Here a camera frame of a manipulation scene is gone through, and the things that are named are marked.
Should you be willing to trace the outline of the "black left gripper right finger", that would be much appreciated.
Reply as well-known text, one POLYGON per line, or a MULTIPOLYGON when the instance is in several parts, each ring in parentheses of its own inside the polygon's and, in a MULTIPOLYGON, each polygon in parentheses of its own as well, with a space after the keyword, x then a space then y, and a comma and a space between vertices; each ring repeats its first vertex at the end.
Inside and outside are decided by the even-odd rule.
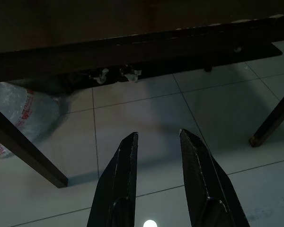
POLYGON ((249 222, 231 180, 203 141, 181 129, 183 178, 191 225, 247 227, 249 222))

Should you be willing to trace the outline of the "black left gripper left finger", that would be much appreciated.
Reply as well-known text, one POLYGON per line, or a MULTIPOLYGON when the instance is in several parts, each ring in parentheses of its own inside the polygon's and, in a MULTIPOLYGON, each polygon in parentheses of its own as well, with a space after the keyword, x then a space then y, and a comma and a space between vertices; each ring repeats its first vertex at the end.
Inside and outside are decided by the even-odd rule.
POLYGON ((135 220, 138 133, 119 144, 94 194, 88 227, 133 227, 135 220))

